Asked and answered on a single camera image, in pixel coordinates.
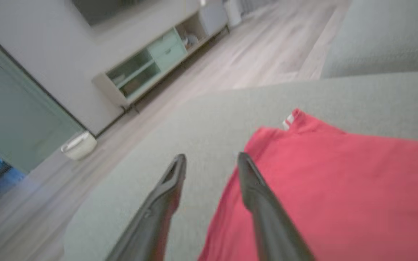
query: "folded red garment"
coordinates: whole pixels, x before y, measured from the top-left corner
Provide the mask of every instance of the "folded red garment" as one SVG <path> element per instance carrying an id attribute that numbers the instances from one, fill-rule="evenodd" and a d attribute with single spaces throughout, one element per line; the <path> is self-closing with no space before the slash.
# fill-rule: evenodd
<path id="1" fill-rule="evenodd" d="M 245 147 L 318 260 L 418 260 L 418 142 L 346 133 L 295 109 Z M 234 170 L 199 261 L 257 260 Z"/>

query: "drawer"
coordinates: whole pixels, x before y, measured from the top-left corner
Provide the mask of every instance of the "drawer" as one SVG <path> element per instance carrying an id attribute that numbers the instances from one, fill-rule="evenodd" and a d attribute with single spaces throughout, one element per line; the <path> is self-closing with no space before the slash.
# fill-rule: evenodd
<path id="1" fill-rule="evenodd" d="M 161 56 L 156 58 L 156 64 L 161 71 L 166 71 L 178 63 L 186 55 L 186 50 L 180 44 L 176 44 L 164 51 Z"/>
<path id="2" fill-rule="evenodd" d="M 179 40 L 179 36 L 176 32 L 172 29 L 168 31 L 163 36 L 159 37 L 157 40 L 152 42 L 148 46 L 148 51 L 154 58 L 159 57 L 165 51 L 167 51 L 172 46 L 176 45 L 177 41 Z"/>

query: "sofa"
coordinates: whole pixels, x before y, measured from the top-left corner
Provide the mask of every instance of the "sofa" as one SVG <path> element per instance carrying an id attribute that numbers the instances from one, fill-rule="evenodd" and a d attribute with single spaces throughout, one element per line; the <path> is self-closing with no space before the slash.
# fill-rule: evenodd
<path id="1" fill-rule="evenodd" d="M 105 260 L 179 153 L 187 175 L 165 259 L 196 260 L 237 152 L 295 108 L 347 132 L 418 140 L 418 1 L 355 0 L 319 81 L 211 94 L 177 109 L 79 208 L 65 232 L 65 260 Z"/>

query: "cabinet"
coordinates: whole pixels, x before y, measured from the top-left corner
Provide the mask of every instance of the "cabinet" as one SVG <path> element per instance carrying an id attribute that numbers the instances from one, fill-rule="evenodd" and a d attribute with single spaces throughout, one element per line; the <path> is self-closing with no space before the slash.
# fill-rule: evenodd
<path id="1" fill-rule="evenodd" d="M 123 108 L 133 105 L 181 61 L 224 29 L 227 14 L 222 2 L 214 3 L 218 1 L 212 1 L 211 5 L 173 26 L 145 48 L 99 73 L 93 83 L 115 104 Z"/>

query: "wooden floor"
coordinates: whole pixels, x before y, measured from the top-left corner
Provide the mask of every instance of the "wooden floor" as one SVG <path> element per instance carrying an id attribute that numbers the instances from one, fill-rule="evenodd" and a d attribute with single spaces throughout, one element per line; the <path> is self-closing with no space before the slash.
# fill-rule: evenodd
<path id="1" fill-rule="evenodd" d="M 279 0 L 222 33 L 98 141 L 82 162 L 54 153 L 0 197 L 0 260 L 56 261 L 63 234 L 88 193 L 159 122 L 202 94 L 320 76 L 349 0 Z"/>

